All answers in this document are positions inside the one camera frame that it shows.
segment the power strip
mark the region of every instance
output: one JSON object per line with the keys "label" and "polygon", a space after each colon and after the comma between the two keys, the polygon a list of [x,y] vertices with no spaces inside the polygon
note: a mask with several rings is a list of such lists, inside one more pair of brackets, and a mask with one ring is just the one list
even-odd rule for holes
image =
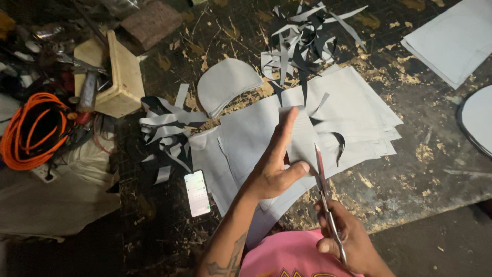
{"label": "power strip", "polygon": [[51,169],[50,175],[48,176],[48,165],[42,164],[37,168],[31,169],[31,171],[36,174],[44,183],[51,183],[60,177],[53,169]]}

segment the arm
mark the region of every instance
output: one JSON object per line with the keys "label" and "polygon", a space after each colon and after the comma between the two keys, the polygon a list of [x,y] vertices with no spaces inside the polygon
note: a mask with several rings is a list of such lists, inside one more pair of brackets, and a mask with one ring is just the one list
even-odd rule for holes
{"label": "arm", "polygon": [[[339,259],[338,245],[331,238],[332,230],[321,207],[320,202],[314,206],[318,211],[319,225],[324,236],[316,247],[320,253],[330,253]],[[347,255],[348,270],[366,277],[395,277],[372,245],[362,222],[336,200],[329,200],[328,208],[333,209],[335,225]]]}
{"label": "arm", "polygon": [[238,274],[247,231],[258,202],[261,199],[279,196],[309,171],[306,162],[297,162],[284,170],[283,160],[298,112],[299,110],[293,107],[285,121],[275,128],[270,145],[208,242],[208,247],[198,264],[198,276]]}

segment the phone screen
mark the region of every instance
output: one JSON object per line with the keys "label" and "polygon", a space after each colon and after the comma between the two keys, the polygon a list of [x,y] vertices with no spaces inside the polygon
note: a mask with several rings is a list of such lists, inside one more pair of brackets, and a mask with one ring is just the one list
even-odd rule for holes
{"label": "phone screen", "polygon": [[209,197],[207,195],[207,188],[205,187],[203,172],[199,170],[184,177],[191,216],[196,217],[210,212]]}

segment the workbench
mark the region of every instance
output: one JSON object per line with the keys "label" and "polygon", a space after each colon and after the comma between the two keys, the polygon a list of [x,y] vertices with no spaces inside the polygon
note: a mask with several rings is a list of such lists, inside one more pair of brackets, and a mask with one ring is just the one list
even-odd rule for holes
{"label": "workbench", "polygon": [[[432,216],[492,198],[492,161],[466,140],[456,125],[455,111],[469,94],[492,83],[489,57],[457,90],[400,45],[403,36],[457,3],[457,0],[345,0],[324,3],[336,14],[366,4],[361,14],[346,19],[365,41],[365,53],[336,23],[336,61],[353,66],[389,107],[403,120],[397,126],[402,139],[394,140],[397,155],[367,160],[329,179],[331,197],[358,216],[367,231]],[[207,68],[230,57],[260,72],[260,52],[267,50],[270,12],[294,13],[298,1],[209,0],[193,8],[179,8],[184,24],[148,53],[140,63],[146,95],[174,103],[179,85],[189,83],[185,109],[203,110],[196,85]],[[223,114],[242,109],[273,94],[263,87],[236,97]],[[129,274],[179,275],[189,272],[203,244],[220,222],[212,211],[192,218],[184,172],[175,170],[169,181],[142,186],[138,119],[143,111],[117,124],[122,215],[125,222],[124,255]],[[220,124],[209,120],[200,132]],[[288,210],[271,233],[317,228],[314,202],[317,188],[306,192]]]}

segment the coiled orange cord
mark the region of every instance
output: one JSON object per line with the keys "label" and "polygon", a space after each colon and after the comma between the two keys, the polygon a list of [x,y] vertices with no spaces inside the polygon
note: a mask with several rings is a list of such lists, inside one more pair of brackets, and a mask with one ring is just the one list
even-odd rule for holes
{"label": "coiled orange cord", "polygon": [[[36,168],[48,161],[68,138],[67,131],[70,128],[67,128],[67,117],[66,114],[60,110],[61,126],[56,126],[47,136],[32,145],[32,135],[34,134],[38,122],[50,111],[50,109],[46,109],[37,116],[32,124],[26,141],[22,141],[21,128],[23,127],[26,115],[34,106],[45,102],[54,102],[61,110],[67,110],[67,106],[53,94],[40,92],[32,95],[24,106],[17,110],[10,120],[7,129],[3,132],[3,137],[0,142],[0,153],[3,157],[3,161],[8,167],[19,171]],[[39,151],[39,149],[36,148],[49,139],[57,130],[59,130],[59,137],[54,145],[49,150],[37,154],[36,156],[32,156],[32,152],[36,153]],[[21,155],[19,154],[20,151],[24,151],[24,156],[27,156],[27,158],[21,158]]]}

